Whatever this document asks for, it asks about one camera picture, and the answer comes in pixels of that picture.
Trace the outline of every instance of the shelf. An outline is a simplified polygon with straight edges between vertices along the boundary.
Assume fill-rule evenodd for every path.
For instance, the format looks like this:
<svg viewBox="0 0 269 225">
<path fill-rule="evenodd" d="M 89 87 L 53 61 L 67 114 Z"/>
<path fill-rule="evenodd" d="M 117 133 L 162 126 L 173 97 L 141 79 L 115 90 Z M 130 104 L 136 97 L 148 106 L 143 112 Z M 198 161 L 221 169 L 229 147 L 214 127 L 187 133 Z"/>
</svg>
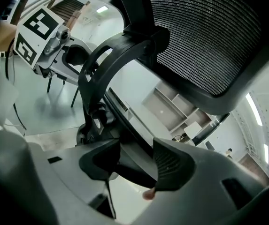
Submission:
<svg viewBox="0 0 269 225">
<path fill-rule="evenodd" d="M 175 137 L 176 135 L 182 135 L 184 133 L 184 128 L 186 128 L 187 125 L 184 123 L 179 128 L 177 128 L 174 132 L 171 133 L 172 137 Z"/>
<path fill-rule="evenodd" d="M 201 133 L 201 132 L 203 132 L 203 130 L 206 129 L 210 124 L 211 124 L 211 121 L 208 121 L 207 123 L 205 123 L 205 124 L 202 126 L 202 129 L 200 130 L 200 132 L 198 132 L 198 134 Z"/>
<path fill-rule="evenodd" d="M 196 111 L 193 113 L 187 120 L 186 124 L 191 125 L 193 122 L 197 122 L 202 128 L 210 124 L 211 119 L 206 115 L 205 112 L 202 112 L 201 110 Z"/>
<path fill-rule="evenodd" d="M 173 89 L 171 89 L 169 86 L 167 86 L 163 82 L 158 83 L 155 88 L 159 90 L 167 98 L 169 98 L 169 100 L 173 100 L 173 98 L 175 98 L 177 95 L 177 93 Z"/>
<path fill-rule="evenodd" d="M 148 99 L 144 101 L 143 105 L 154 114 L 169 131 L 186 118 L 180 111 L 172 107 L 167 97 L 156 89 Z"/>
<path fill-rule="evenodd" d="M 180 111 L 182 111 L 187 117 L 191 115 L 195 110 L 196 107 L 191 104 L 189 101 L 187 101 L 185 98 L 177 94 L 173 101 L 172 101 L 175 106 L 179 108 Z"/>
<path fill-rule="evenodd" d="M 186 119 L 182 120 L 179 124 L 177 124 L 177 126 L 175 126 L 172 130 L 170 130 L 170 133 L 173 133 L 177 128 L 179 128 L 182 124 L 184 124 L 185 121 L 186 121 Z"/>
<path fill-rule="evenodd" d="M 199 108 L 195 107 L 195 109 L 193 110 L 193 112 L 187 116 L 187 118 L 190 118 L 191 116 L 194 115 L 194 113 L 196 113 L 199 110 Z"/>
<path fill-rule="evenodd" d="M 172 101 L 171 99 L 169 99 L 166 95 L 164 95 L 160 90 L 158 90 L 158 88 L 155 87 L 154 89 L 154 94 L 157 93 L 165 102 L 167 102 L 171 108 L 173 108 L 180 116 L 187 118 L 187 116 L 185 115 L 184 112 L 182 112 L 180 110 L 179 107 L 177 107 Z"/>
</svg>

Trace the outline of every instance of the fluorescent light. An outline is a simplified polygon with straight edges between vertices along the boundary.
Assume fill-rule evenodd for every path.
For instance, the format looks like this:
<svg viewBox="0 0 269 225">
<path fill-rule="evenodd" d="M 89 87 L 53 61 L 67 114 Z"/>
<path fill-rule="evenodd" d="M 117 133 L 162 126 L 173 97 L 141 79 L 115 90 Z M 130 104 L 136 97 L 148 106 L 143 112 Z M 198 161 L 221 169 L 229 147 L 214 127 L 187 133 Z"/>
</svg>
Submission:
<svg viewBox="0 0 269 225">
<path fill-rule="evenodd" d="M 267 164 L 269 164 L 268 146 L 266 144 L 264 144 L 264 149 L 265 149 L 265 161 Z"/>
<path fill-rule="evenodd" d="M 100 7 L 98 10 L 97 10 L 97 13 L 101 13 L 101 12 L 104 12 L 108 9 L 108 7 L 106 6 L 103 6 L 103 7 Z"/>
<path fill-rule="evenodd" d="M 246 95 L 246 98 L 247 98 L 247 101 L 248 101 L 249 105 L 251 106 L 251 109 L 252 109 L 254 115 L 255 115 L 257 124 L 260 125 L 260 126 L 262 126 L 260 114 L 258 113 L 258 111 L 256 109 L 256 106 L 254 104 L 254 101 L 252 100 L 250 94 L 247 94 Z"/>
</svg>

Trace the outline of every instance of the black mesh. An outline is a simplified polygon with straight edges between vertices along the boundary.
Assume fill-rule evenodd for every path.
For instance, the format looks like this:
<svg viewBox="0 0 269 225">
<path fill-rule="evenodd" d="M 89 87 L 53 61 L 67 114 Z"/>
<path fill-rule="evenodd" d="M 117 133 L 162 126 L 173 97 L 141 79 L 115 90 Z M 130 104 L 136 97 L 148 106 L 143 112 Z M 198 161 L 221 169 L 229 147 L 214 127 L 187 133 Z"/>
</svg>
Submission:
<svg viewBox="0 0 269 225">
<path fill-rule="evenodd" d="M 258 45 L 261 25 L 242 0 L 151 0 L 170 43 L 158 62 L 200 88 L 225 91 Z"/>
</svg>

